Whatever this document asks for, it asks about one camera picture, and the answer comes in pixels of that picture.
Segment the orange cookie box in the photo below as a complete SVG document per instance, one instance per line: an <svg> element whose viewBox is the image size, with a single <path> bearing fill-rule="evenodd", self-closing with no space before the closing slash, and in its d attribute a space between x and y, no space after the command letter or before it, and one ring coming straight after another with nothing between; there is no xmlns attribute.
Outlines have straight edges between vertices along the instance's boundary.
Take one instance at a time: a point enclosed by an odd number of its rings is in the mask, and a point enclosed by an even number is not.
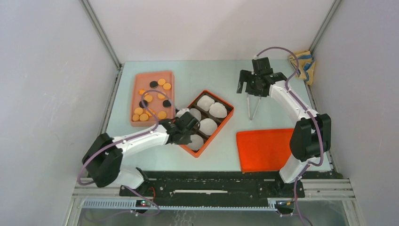
<svg viewBox="0 0 399 226"><path fill-rule="evenodd" d="M196 125L190 131L191 142L180 147L198 158L233 116L234 107L204 90L189 104L187 110L194 117Z"/></svg>

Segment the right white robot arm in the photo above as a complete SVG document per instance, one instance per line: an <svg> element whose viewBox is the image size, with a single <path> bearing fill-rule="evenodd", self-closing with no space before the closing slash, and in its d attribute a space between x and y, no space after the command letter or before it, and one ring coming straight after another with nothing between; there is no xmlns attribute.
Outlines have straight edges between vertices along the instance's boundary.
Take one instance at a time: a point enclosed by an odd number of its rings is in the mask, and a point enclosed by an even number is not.
<svg viewBox="0 0 399 226"><path fill-rule="evenodd" d="M285 197L292 192L292 183L299 180L311 165L319 167L323 164L324 153L331 146L331 118L306 104L290 86L288 78L273 71L267 57L254 57L252 66L252 71L240 71L237 93L271 97L295 123L289 143L291 155L279 170L280 180L273 185L275 194Z"/></svg>

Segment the pink cookie tray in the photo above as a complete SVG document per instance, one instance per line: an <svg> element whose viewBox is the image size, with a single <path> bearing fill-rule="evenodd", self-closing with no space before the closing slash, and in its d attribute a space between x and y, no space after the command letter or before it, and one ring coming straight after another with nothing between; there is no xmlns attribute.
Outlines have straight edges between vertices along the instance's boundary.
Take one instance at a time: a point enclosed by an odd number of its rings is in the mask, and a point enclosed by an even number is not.
<svg viewBox="0 0 399 226"><path fill-rule="evenodd" d="M132 127L149 127L158 117L172 119L175 110L175 77L172 71L138 73L134 78L130 107Z"/></svg>

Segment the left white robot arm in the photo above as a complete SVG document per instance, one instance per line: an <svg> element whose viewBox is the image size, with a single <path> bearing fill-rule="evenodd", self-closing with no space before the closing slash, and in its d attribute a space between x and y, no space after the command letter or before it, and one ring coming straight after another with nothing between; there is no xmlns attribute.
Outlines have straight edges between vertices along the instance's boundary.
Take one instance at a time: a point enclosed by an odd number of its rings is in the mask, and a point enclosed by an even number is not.
<svg viewBox="0 0 399 226"><path fill-rule="evenodd" d="M133 134L110 137L103 133L84 155L83 169L91 176L91 183L99 188L118 184L143 196L149 190L146 176L138 167L128 167L127 158L160 145L187 145L198 123L187 109L182 109L177 117L156 120L153 126Z"/></svg>

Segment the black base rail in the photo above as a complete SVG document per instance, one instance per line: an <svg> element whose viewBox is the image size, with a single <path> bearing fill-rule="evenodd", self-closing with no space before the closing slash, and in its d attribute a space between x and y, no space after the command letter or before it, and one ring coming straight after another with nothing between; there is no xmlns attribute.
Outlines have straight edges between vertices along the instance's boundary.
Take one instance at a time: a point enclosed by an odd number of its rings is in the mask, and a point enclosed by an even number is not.
<svg viewBox="0 0 399 226"><path fill-rule="evenodd" d="M284 185L278 172L145 171L135 189L160 207L267 207L278 201L304 198L302 182Z"/></svg>

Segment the white paper cup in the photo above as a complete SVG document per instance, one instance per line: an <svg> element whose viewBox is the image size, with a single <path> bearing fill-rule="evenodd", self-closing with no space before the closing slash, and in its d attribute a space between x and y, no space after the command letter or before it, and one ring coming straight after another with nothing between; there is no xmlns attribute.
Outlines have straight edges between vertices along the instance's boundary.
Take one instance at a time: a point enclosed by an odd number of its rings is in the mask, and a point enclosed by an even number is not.
<svg viewBox="0 0 399 226"><path fill-rule="evenodd" d="M227 116L226 107L219 103L215 102L209 107L209 114L216 118L225 118Z"/></svg>
<svg viewBox="0 0 399 226"><path fill-rule="evenodd" d="M191 151L199 151L200 148L204 145L204 139L197 135L191 135L191 142L187 145L188 149Z"/></svg>
<svg viewBox="0 0 399 226"><path fill-rule="evenodd" d="M196 120L196 122L200 122L201 112L195 108L182 108L176 111L176 117L188 122L194 119Z"/></svg>
<svg viewBox="0 0 399 226"><path fill-rule="evenodd" d="M214 99L212 99L208 95L204 95L197 101L197 106L202 110L208 112L210 110L211 105L213 105L214 103L215 103Z"/></svg>
<svg viewBox="0 0 399 226"><path fill-rule="evenodd" d="M217 123L210 118L205 118L199 122L199 130L207 136L211 136L217 127Z"/></svg>

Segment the black sandwich cookie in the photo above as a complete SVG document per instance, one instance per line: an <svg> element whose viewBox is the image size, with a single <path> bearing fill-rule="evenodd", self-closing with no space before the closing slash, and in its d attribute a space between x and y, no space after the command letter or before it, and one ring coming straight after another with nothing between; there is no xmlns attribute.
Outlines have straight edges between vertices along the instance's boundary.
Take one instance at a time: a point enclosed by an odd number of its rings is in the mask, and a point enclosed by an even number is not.
<svg viewBox="0 0 399 226"><path fill-rule="evenodd" d="M152 89L155 89L155 88L157 88L158 86L159 86L159 84L158 84L157 81L151 81L151 82L150 82L150 87L151 87Z"/></svg>
<svg viewBox="0 0 399 226"><path fill-rule="evenodd" d="M139 102L139 106L141 108L146 108L148 106L148 103L149 103L148 101L142 100L142 101Z"/></svg>
<svg viewBox="0 0 399 226"><path fill-rule="evenodd" d="M162 102L162 105L164 108L170 108L172 106L171 102L169 100L164 100Z"/></svg>

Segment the yellow blue cloth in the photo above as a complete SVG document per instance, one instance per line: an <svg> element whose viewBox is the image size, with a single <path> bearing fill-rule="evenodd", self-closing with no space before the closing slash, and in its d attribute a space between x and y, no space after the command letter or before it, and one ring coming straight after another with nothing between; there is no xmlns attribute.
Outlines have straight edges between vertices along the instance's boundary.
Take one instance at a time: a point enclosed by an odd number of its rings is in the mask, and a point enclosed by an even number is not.
<svg viewBox="0 0 399 226"><path fill-rule="evenodd" d="M295 77L305 81L307 85L311 86L314 82L316 59L309 50L296 51L294 54L298 58L299 63L299 68Z"/></svg>

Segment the orange box lid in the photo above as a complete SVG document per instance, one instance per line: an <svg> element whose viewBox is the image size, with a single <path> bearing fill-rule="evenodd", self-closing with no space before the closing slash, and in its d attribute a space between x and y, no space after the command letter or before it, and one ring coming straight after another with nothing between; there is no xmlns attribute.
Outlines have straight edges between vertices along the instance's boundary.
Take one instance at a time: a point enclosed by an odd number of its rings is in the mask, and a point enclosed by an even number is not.
<svg viewBox="0 0 399 226"><path fill-rule="evenodd" d="M241 171L278 171L291 155L289 142L293 129L241 131L236 134Z"/></svg>

